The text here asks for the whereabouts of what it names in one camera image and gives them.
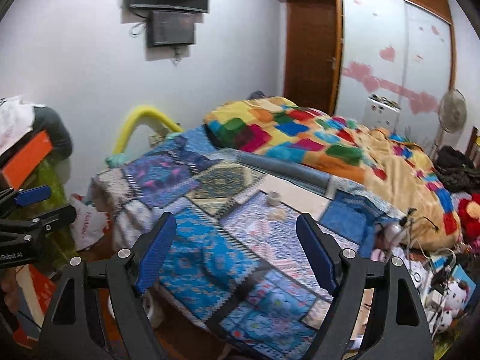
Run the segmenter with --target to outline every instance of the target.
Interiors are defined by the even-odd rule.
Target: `yellow tube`
[[[127,121],[123,125],[120,136],[117,138],[117,142],[115,143],[115,147],[113,149],[114,155],[121,154],[125,151],[128,141],[137,127],[138,121],[142,117],[150,117],[168,127],[172,132],[183,132],[183,129],[178,124],[173,122],[167,117],[167,115],[165,115],[163,112],[160,112],[155,107],[149,105],[139,105],[128,115]]]

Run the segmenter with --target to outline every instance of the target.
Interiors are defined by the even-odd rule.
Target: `orange box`
[[[45,131],[39,132],[1,170],[2,184],[6,188],[20,189],[40,162],[53,150]]]

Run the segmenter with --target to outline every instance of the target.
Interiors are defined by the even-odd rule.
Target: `bedspread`
[[[344,178],[330,176],[320,196],[222,159],[229,154],[208,158],[187,150],[185,135],[94,179],[114,214],[116,247],[131,247],[172,212],[177,235],[158,282],[165,298],[254,358],[301,358],[332,298],[296,237],[298,215],[309,212],[342,248],[369,257],[376,223],[402,213]],[[266,204],[272,190],[282,197],[277,207]]]
[[[204,118],[222,147],[304,164],[365,185],[402,212],[415,208],[412,229],[423,249],[452,247],[460,221],[433,164],[414,143],[354,120],[330,117],[291,101],[270,99],[227,103]]]

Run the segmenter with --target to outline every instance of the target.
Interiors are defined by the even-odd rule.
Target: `brown wooden door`
[[[328,112],[335,56],[335,0],[289,0],[284,96]]]

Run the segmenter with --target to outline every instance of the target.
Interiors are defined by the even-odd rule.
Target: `white sliding door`
[[[344,50],[335,114],[363,120],[368,97],[399,101],[407,28],[404,0],[343,0]]]
[[[438,130],[437,108],[449,90],[450,26],[431,13],[406,4],[408,56],[397,133],[430,151]]]

